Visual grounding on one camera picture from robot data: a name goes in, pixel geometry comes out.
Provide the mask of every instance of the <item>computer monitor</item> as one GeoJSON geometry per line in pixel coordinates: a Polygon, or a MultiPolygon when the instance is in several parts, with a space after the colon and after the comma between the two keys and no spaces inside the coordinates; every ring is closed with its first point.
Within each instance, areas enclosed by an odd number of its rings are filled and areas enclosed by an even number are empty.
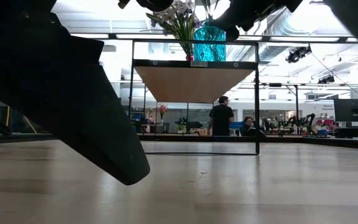
{"type": "Polygon", "coordinates": [[[335,120],[358,122],[358,99],[335,99],[335,120]]]}

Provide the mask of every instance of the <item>blue glass vase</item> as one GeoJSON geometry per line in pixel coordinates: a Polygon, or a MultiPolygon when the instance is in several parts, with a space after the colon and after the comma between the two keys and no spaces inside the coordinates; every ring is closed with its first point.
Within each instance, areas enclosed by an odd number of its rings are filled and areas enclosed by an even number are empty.
{"type": "MultiPolygon", "coordinates": [[[[195,40],[226,41],[224,30],[210,26],[209,21],[194,33],[195,40]]],[[[203,62],[225,62],[226,46],[224,44],[194,44],[194,60],[203,62]]]]}

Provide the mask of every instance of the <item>seated person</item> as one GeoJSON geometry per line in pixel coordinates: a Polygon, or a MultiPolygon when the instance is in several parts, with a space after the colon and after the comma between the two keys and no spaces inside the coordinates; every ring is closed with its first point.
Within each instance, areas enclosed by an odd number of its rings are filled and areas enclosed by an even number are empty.
{"type": "MultiPolygon", "coordinates": [[[[244,127],[240,128],[241,136],[255,136],[256,129],[254,128],[254,120],[250,117],[244,119],[244,127]]],[[[265,133],[262,130],[259,130],[260,137],[266,137],[265,133]]]]}
{"type": "Polygon", "coordinates": [[[247,136],[247,131],[254,127],[254,120],[251,117],[244,118],[244,127],[240,128],[241,136],[247,136]]]}

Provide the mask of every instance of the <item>fluorescent light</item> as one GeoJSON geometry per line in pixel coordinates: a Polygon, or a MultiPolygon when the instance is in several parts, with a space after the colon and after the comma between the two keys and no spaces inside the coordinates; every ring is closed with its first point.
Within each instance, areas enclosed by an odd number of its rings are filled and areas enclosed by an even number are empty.
{"type": "Polygon", "coordinates": [[[253,41],[258,41],[258,40],[262,40],[261,36],[255,36],[255,37],[250,37],[250,36],[239,36],[239,38],[237,38],[237,40],[253,40],[253,41]]]}
{"type": "Polygon", "coordinates": [[[163,34],[117,34],[118,39],[174,39],[172,35],[163,34]]]}
{"type": "MultiPolygon", "coordinates": [[[[143,100],[144,97],[143,96],[133,96],[132,99],[139,99],[139,100],[143,100]]],[[[155,100],[154,97],[146,97],[146,99],[150,99],[150,100],[155,100]]]]}
{"type": "Polygon", "coordinates": [[[109,34],[71,34],[75,37],[83,37],[83,38],[90,38],[90,39],[108,39],[109,34]]]}
{"type": "Polygon", "coordinates": [[[337,42],[339,37],[318,37],[318,36],[311,36],[311,37],[271,37],[271,41],[284,41],[284,42],[297,42],[297,41],[304,41],[304,42],[337,42]]]}
{"type": "Polygon", "coordinates": [[[346,42],[358,42],[357,38],[349,37],[347,38],[346,42]]]}
{"type": "MultiPolygon", "coordinates": [[[[130,80],[117,80],[117,81],[110,81],[110,83],[131,83],[130,80]]],[[[143,83],[142,80],[134,80],[133,83],[143,83]]]]}
{"type": "Polygon", "coordinates": [[[277,47],[307,47],[308,44],[300,44],[300,43],[291,43],[291,42],[285,42],[285,43],[276,43],[276,42],[267,42],[266,45],[270,46],[277,46],[277,47]]]}
{"type": "Polygon", "coordinates": [[[181,50],[181,51],[183,51],[183,48],[181,46],[169,46],[169,50],[181,50]]]}

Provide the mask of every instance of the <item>ventilation duct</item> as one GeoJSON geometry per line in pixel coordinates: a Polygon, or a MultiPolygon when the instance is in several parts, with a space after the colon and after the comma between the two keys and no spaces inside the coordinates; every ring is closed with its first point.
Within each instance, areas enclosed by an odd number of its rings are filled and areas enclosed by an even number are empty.
{"type": "MultiPolygon", "coordinates": [[[[309,22],[305,23],[309,18],[311,20],[316,20],[315,16],[318,15],[319,7],[321,6],[311,6],[307,4],[306,1],[301,3],[292,14],[287,8],[285,8],[280,15],[277,17],[277,20],[271,25],[268,26],[265,35],[310,35],[317,30],[319,22],[309,22]]],[[[291,47],[290,45],[286,46],[269,46],[266,43],[260,43],[259,45],[259,60],[260,64],[268,64],[270,61],[281,54],[284,50],[291,47]]],[[[248,51],[248,54],[242,59],[243,61],[252,60],[255,57],[255,52],[248,51]]]]}

